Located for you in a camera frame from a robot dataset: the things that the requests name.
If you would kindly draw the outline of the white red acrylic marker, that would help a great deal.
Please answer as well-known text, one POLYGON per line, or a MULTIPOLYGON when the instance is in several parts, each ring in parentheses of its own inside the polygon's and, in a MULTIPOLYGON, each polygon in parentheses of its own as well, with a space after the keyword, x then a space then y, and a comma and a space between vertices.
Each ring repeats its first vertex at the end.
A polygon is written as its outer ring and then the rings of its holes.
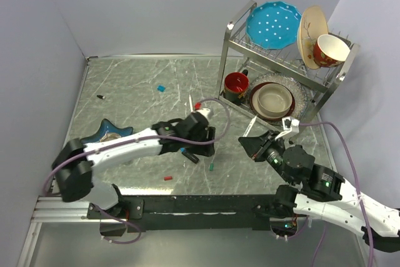
POLYGON ((189 110, 190 110, 190 112, 193 112, 193 111, 194 111, 194 108, 193 108, 193 99, 192 99, 192 97, 191 97, 190 94, 189 94, 189 110))

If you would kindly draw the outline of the white green marker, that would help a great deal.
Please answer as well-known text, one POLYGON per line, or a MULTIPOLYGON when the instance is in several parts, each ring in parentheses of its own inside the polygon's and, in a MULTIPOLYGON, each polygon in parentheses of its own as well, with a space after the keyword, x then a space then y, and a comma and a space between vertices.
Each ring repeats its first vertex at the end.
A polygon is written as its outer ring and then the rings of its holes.
POLYGON ((243 137, 247 137, 247 136, 249 135, 249 133, 251 132, 251 130, 252 130, 252 128, 253 128, 254 123, 256 122, 256 120, 257 120, 257 117, 256 117, 256 116, 253 117, 253 118, 250 120, 250 122, 249 122, 249 124, 248 124, 248 126, 247 126, 247 128, 246 128, 246 130, 245 130, 245 132, 244 132, 244 134, 243 134, 243 137))

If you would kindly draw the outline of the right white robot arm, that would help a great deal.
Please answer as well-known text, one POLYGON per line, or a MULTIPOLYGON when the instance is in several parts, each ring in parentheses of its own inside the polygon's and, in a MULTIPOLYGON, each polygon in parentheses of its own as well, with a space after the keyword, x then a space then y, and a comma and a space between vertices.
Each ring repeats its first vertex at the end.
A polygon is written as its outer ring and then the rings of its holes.
POLYGON ((256 163, 267 162, 284 180, 260 210, 274 218, 308 215, 340 226, 374 249, 399 251, 399 210, 385 206, 356 188, 339 173, 317 164, 301 145, 286 147, 278 132, 238 139, 256 163))

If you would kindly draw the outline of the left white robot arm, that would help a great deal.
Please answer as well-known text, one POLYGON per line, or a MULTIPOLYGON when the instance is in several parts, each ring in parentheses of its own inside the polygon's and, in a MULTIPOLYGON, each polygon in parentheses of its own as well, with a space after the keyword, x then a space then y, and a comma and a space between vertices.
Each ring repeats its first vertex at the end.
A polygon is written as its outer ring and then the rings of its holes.
POLYGON ((191 112, 185 119, 160 122, 136 134, 106 142, 83 144, 71 140, 53 163, 62 201, 85 200, 99 206, 110 218, 124 211, 124 202, 115 184, 106 184, 97 174, 130 160, 175 153, 194 147, 197 154, 214 153, 215 129, 209 125, 210 109, 191 112))

